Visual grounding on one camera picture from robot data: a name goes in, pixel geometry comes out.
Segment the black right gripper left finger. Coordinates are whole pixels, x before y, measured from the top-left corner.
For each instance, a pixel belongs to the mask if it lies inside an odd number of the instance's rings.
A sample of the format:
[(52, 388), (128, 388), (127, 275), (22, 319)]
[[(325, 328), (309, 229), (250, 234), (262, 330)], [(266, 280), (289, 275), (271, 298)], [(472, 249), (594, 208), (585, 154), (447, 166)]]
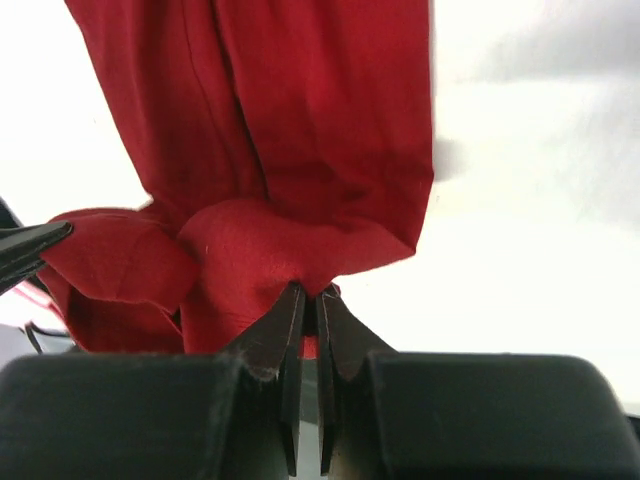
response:
[(5, 479), (286, 479), (304, 292), (214, 355), (25, 356), (1, 373)]

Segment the red t shirt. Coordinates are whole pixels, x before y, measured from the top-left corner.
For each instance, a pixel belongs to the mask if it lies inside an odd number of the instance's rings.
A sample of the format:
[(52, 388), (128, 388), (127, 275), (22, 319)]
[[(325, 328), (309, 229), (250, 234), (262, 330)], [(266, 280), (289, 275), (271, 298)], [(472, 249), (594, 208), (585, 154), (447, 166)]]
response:
[(425, 1), (71, 1), (151, 202), (65, 214), (40, 273), (91, 352), (212, 353), (292, 282), (410, 257), (433, 182)]

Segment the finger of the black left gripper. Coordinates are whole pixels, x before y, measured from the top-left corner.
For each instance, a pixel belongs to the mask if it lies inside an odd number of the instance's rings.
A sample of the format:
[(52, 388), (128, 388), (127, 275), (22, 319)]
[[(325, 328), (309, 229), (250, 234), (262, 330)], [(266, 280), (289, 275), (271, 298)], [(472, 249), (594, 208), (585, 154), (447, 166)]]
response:
[(73, 231), (69, 222), (1, 230), (1, 294), (35, 275), (46, 262), (43, 252)]

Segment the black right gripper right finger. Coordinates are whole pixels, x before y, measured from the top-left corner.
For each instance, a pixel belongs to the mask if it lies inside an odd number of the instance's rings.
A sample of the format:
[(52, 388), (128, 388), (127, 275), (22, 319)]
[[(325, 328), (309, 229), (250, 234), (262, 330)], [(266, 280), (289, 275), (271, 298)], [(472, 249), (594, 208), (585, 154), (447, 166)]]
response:
[(320, 468), (331, 479), (635, 479), (639, 422), (573, 356), (398, 352), (315, 300)]

